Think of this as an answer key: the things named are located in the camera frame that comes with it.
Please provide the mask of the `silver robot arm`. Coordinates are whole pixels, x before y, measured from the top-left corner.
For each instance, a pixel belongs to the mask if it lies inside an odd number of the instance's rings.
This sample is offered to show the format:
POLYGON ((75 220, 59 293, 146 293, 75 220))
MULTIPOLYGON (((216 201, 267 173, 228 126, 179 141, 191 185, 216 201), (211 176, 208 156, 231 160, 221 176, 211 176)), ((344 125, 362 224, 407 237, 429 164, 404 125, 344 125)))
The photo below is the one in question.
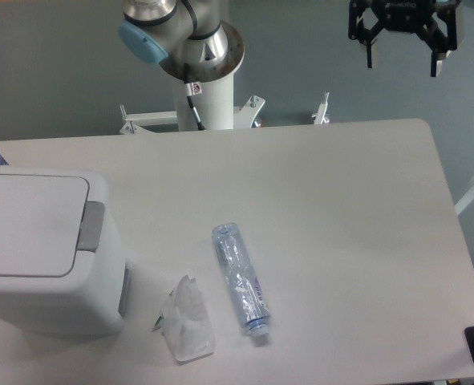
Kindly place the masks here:
MULTIPOLYGON (((218 1, 125 1, 118 34, 140 60, 158 64, 185 83, 212 82, 233 74, 245 56, 240 33, 221 19, 218 1)), ((348 37, 376 62, 382 31, 414 34, 431 51, 431 76, 464 38, 458 1, 351 1, 348 37)))

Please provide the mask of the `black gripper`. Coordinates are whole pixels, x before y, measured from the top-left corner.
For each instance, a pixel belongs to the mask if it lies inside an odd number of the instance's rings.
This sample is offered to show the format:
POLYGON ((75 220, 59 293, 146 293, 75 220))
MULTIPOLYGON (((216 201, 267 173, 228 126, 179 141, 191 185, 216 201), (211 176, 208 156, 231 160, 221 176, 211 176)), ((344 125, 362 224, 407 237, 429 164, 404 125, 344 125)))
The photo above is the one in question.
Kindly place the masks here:
POLYGON ((365 49, 367 67, 377 62, 375 42, 382 30, 416 34, 431 51, 431 77, 441 72, 443 61, 456 51, 464 38, 461 1, 350 1, 348 37, 365 49), (367 28, 364 14, 376 17, 367 28))

